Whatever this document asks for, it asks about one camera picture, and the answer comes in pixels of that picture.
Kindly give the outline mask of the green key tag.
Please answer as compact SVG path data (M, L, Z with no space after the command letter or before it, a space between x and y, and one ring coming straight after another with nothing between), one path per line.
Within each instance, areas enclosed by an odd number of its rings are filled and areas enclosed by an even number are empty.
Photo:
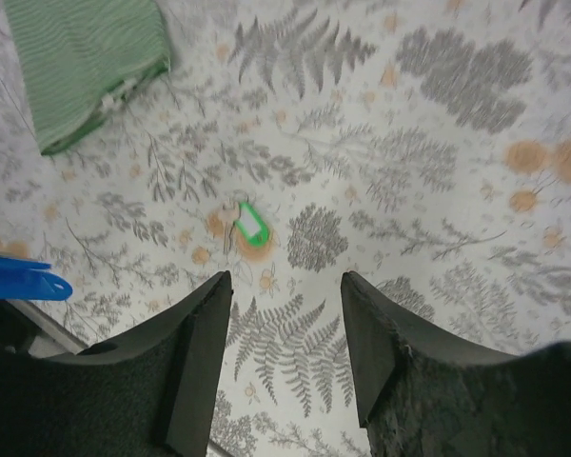
M270 229L257 210L247 200L228 199L217 210L223 226L223 252L232 249L235 231L253 248L263 247L269 241Z

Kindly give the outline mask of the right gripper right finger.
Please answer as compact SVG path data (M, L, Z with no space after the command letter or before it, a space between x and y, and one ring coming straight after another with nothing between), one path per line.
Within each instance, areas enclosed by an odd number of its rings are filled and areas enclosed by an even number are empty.
M375 456L571 456L571 341L515 356L458 337L355 272L341 282Z

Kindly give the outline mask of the blue key tag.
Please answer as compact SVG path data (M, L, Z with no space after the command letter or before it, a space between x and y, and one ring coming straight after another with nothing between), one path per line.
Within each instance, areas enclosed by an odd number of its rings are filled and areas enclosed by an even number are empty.
M48 263L0 255L0 299L67 300L72 286L50 269Z

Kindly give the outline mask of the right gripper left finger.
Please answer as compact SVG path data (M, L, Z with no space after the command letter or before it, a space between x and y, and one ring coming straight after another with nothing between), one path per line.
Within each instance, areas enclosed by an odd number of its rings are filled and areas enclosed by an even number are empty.
M0 456L203 456L232 301L215 274L79 353L0 347Z

